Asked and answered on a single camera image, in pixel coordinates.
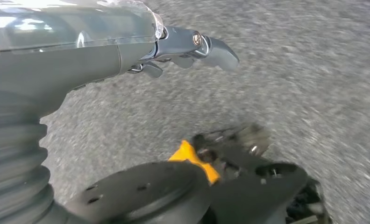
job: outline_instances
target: bolt hole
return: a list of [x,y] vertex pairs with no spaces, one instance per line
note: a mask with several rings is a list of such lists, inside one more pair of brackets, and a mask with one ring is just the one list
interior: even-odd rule
[[92,204],[92,203],[94,203],[94,202],[96,202],[96,201],[100,200],[100,199],[101,199],[101,197],[102,197],[102,196],[93,197],[93,198],[91,198],[89,201],[87,201],[87,204]]
[[148,189],[149,186],[150,186],[150,183],[140,185],[140,186],[137,187],[137,191],[144,191],[144,190]]
[[92,190],[92,189],[94,189],[94,188],[96,188],[96,187],[97,187],[97,185],[92,185],[92,186],[90,186],[90,187],[86,188],[86,191],[88,191],[88,190]]
[[258,167],[255,173],[263,178],[283,178],[295,172],[297,166],[289,163],[275,163]]

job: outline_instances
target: gray plastic housing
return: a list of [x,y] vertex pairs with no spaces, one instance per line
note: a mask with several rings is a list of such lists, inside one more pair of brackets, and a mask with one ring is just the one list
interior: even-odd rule
[[[126,28],[131,31],[133,24]],[[54,202],[50,172],[41,165],[47,150],[39,146],[47,127],[39,120],[57,110],[71,90],[125,73],[154,46],[0,52],[0,224],[86,223]]]

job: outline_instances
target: black mechanical part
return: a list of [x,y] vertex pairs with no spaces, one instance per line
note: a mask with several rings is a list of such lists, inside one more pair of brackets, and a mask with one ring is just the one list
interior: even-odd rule
[[270,134],[263,126],[253,123],[215,132],[198,134],[193,137],[192,145],[196,152],[203,154],[209,148],[215,153],[218,146],[237,145],[252,155],[261,156],[269,149]]
[[[287,223],[287,224],[330,224],[332,220],[325,207],[325,200],[322,193],[322,187],[320,183],[311,177],[308,177],[306,173],[299,167],[288,164],[288,163],[272,163],[259,156],[263,154],[269,145],[269,134],[268,132],[259,125],[252,124],[249,126],[243,126],[240,128],[231,128],[220,130],[210,133],[202,133],[194,136],[192,139],[193,146],[197,151],[197,154],[201,160],[210,163],[221,175],[221,179],[215,185],[213,185],[213,192],[216,188],[223,188],[227,186],[227,189],[220,190],[216,195],[213,193],[213,205],[212,208],[214,213],[218,215],[217,220],[222,220],[219,217],[221,212],[214,209],[214,202],[217,204],[222,203],[219,198],[223,198],[228,195],[232,195],[229,192],[233,191],[235,195],[238,190],[241,192],[238,201],[240,204],[245,205],[246,208],[258,207],[258,203],[248,203],[242,199],[249,197],[251,201],[264,201],[269,197],[276,197],[275,192],[283,190],[282,187],[289,185],[291,187],[298,187],[298,190],[293,192],[293,196],[286,199],[281,198],[281,207],[273,205],[271,208],[275,208],[274,211],[270,212],[270,218],[262,221],[259,219],[257,214],[252,215],[251,222],[244,223]],[[260,151],[250,150],[251,146],[256,146]],[[260,185],[256,182],[249,183],[251,180],[255,181],[255,178],[259,177]],[[270,189],[268,184],[274,183],[273,187],[280,189]],[[252,184],[249,188],[249,192],[242,188],[244,186]],[[280,195],[291,195],[289,192],[280,192]],[[225,199],[225,203],[230,208],[235,208],[235,202],[230,204],[229,201],[233,198],[228,197]],[[237,214],[241,217],[247,217],[245,214]]]
[[202,169],[185,162],[159,162],[110,175],[66,208],[93,224],[196,224],[210,203]]

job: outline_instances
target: black plastic component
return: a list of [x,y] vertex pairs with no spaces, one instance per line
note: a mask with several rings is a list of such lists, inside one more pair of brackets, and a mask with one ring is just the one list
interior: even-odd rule
[[148,163],[81,192],[66,208],[90,223],[196,224],[210,203],[206,175],[184,162]]

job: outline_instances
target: screw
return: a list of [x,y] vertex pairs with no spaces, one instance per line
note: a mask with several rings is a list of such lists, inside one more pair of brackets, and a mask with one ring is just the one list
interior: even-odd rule
[[200,46],[201,45],[201,35],[200,33],[196,32],[193,34],[193,43],[196,45],[196,46]]

